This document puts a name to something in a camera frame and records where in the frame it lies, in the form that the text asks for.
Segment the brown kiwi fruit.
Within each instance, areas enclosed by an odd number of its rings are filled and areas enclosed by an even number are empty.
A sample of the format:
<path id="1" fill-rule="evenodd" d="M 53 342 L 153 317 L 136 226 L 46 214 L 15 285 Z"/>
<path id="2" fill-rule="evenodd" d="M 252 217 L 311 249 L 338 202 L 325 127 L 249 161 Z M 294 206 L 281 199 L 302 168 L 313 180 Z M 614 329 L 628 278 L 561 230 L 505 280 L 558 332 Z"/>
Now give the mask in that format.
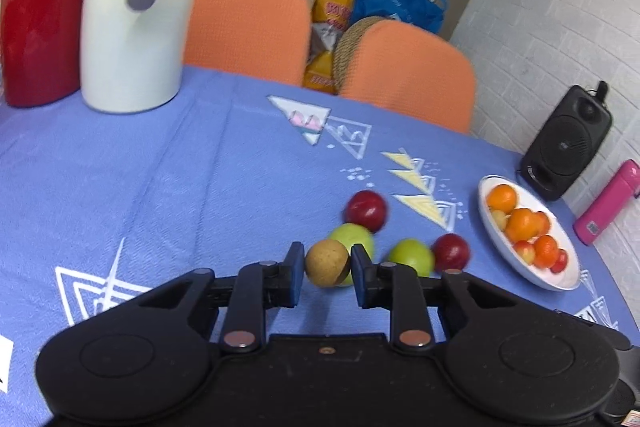
<path id="1" fill-rule="evenodd" d="M 508 225 L 509 216 L 502 210 L 494 209 L 490 212 L 492 220 L 494 220 L 496 227 L 503 232 Z"/>
<path id="2" fill-rule="evenodd" d="M 322 239 L 306 254 L 305 272 L 308 280 L 317 287 L 340 285 L 349 271 L 349 253 L 336 239 Z"/>

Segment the tangerine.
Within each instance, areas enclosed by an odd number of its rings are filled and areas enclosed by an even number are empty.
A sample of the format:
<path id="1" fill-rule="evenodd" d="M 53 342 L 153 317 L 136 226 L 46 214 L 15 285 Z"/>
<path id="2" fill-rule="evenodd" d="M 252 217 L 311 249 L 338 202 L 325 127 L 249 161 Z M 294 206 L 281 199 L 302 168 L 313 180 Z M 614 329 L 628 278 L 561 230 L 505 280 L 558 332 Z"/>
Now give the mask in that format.
<path id="1" fill-rule="evenodd" d="M 541 235 L 534 242 L 534 265 L 539 269 L 550 269 L 559 258 L 559 246 L 550 235 Z"/>

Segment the red yellow peach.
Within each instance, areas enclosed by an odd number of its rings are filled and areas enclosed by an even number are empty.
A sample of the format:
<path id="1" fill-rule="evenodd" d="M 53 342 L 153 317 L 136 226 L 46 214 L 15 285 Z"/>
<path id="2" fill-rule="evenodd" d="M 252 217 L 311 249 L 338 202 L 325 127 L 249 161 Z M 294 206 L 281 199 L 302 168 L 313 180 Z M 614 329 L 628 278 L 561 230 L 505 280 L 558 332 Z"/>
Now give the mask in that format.
<path id="1" fill-rule="evenodd" d="M 518 241 L 513 244 L 513 249 L 526 265 L 532 265 L 534 263 L 536 251 L 532 243 L 529 241 Z"/>

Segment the small yellow orange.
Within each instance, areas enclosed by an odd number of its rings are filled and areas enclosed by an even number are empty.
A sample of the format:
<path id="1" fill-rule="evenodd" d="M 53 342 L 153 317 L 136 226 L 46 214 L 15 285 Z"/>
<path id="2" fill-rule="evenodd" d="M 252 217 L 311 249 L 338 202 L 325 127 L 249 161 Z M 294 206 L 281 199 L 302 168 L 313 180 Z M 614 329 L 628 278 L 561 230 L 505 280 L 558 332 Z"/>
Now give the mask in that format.
<path id="1" fill-rule="evenodd" d="M 510 215 L 518 205 L 518 193 L 516 193 L 512 185 L 498 184 L 488 192 L 486 204 L 490 210 L 497 210 Z"/>

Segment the large orange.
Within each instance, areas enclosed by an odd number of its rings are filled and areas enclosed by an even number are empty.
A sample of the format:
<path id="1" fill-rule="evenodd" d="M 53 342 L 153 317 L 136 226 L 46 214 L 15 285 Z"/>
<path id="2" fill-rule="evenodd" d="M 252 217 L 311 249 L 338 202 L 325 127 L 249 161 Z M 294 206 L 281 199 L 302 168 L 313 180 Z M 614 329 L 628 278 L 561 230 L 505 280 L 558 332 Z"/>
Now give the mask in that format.
<path id="1" fill-rule="evenodd" d="M 529 241 L 539 232 L 537 213 L 528 208 L 516 208 L 512 211 L 503 233 L 511 244 Z"/>

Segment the red apple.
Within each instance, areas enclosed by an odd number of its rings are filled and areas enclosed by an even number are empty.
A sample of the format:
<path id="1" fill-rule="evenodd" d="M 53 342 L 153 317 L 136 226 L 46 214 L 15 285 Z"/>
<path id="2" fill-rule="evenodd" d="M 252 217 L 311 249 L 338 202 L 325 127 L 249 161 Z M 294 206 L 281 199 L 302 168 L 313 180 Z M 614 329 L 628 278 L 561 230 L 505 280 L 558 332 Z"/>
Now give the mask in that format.
<path id="1" fill-rule="evenodd" d="M 568 263 L 567 251 L 563 248 L 559 248 L 558 257 L 556 257 L 555 262 L 553 263 L 553 265 L 551 265 L 550 272 L 553 274 L 562 273 L 566 269 L 567 263 Z"/>

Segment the green apple right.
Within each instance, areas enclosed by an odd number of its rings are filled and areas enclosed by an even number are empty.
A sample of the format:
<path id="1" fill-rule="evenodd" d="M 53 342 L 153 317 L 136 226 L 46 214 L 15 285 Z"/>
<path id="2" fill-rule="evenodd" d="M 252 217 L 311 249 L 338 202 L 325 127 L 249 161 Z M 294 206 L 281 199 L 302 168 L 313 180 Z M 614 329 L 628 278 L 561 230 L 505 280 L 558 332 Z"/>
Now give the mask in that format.
<path id="1" fill-rule="evenodd" d="M 401 239 L 388 254 L 387 261 L 409 265 L 419 277 L 429 277 L 435 268 L 434 254 L 419 239 Z"/>

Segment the green apple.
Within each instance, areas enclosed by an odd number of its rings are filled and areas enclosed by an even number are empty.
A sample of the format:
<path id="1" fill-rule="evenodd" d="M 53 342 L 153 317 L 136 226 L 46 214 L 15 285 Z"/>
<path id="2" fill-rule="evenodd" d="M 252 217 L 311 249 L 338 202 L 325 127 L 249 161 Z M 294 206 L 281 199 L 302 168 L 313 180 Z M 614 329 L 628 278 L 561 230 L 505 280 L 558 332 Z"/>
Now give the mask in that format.
<path id="1" fill-rule="evenodd" d="M 419 239 L 401 239 L 388 254 L 387 261 L 409 265 L 419 277 L 429 277 L 435 268 L 434 254 Z"/>
<path id="2" fill-rule="evenodd" d="M 329 235 L 335 253 L 328 262 L 334 286 L 352 285 L 352 246 L 361 245 L 370 258 L 375 254 L 375 243 L 372 233 L 360 225 L 345 223 L 334 229 Z"/>

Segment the dark red plum right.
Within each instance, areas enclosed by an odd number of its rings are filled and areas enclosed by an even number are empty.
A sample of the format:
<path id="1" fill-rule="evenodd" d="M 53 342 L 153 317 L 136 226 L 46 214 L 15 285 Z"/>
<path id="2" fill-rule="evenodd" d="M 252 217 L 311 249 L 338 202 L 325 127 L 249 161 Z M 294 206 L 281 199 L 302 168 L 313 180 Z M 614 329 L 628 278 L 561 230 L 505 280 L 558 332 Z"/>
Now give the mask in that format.
<path id="1" fill-rule="evenodd" d="M 471 249 L 461 236 L 448 233 L 436 239 L 432 245 L 435 257 L 435 270 L 463 270 L 471 259 Z"/>

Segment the green apple left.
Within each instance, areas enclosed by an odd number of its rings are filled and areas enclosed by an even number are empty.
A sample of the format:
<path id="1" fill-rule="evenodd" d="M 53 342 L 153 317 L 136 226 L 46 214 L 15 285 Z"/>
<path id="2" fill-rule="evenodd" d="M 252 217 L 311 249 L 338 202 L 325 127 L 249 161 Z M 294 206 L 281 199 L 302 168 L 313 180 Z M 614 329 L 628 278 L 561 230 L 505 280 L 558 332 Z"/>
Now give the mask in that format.
<path id="1" fill-rule="evenodd" d="M 352 246 L 361 245 L 370 258 L 375 254 L 375 243 L 372 233 L 360 225 L 345 223 L 334 229 L 329 235 L 335 253 L 328 262 L 334 286 L 352 285 Z"/>

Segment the dark red plum back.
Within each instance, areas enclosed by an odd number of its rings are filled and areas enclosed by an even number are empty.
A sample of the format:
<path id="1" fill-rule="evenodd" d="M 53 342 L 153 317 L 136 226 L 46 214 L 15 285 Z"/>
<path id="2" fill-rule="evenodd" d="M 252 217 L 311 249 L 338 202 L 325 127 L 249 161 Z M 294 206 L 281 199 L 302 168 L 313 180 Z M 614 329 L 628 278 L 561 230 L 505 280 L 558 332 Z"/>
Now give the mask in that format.
<path id="1" fill-rule="evenodd" d="M 357 192 L 349 199 L 343 211 L 346 223 L 360 225 L 371 233 L 376 233 L 384 227 L 387 215 L 386 200 L 370 190 Z"/>

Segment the orange chair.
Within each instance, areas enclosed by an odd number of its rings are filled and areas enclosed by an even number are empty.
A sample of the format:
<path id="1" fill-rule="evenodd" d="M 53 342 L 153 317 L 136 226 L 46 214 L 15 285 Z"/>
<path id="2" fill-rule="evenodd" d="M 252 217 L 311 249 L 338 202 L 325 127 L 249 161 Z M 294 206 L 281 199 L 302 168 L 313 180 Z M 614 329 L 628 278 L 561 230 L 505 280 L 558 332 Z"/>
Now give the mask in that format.
<path id="1" fill-rule="evenodd" d="M 194 0 L 183 63 L 300 87 L 310 34 L 308 0 Z"/>
<path id="2" fill-rule="evenodd" d="M 475 88 L 470 60 L 448 41 L 398 20 L 380 20 L 355 46 L 340 95 L 469 133 Z"/>

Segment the left orange chair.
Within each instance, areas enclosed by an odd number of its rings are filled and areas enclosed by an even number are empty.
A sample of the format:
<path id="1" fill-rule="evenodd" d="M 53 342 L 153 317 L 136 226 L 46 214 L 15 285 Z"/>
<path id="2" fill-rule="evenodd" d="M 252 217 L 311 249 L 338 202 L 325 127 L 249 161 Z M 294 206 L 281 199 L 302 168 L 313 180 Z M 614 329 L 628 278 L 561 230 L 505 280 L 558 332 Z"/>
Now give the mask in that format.
<path id="1" fill-rule="evenodd" d="M 310 34 L 308 0 L 194 0 L 183 63 L 300 87 Z"/>

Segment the blue shopping bag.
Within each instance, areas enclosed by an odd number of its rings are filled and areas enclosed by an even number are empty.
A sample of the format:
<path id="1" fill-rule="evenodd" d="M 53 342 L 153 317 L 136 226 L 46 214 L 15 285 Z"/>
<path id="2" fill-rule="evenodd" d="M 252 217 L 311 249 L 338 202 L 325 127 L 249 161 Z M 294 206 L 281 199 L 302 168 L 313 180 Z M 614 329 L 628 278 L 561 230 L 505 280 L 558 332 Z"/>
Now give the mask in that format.
<path id="1" fill-rule="evenodd" d="M 399 20 L 437 35 L 448 9 L 447 0 L 354 0 L 349 23 L 371 16 Z"/>

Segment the white thermos jug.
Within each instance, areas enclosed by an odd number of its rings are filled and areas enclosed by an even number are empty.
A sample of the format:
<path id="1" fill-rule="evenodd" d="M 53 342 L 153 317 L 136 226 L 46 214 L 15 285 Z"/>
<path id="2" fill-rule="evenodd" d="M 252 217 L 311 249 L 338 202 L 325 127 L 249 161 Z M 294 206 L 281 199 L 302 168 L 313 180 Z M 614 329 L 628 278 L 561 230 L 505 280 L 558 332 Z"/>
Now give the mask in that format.
<path id="1" fill-rule="evenodd" d="M 181 86 L 193 0 L 84 0 L 80 89 L 102 113 L 145 112 Z"/>

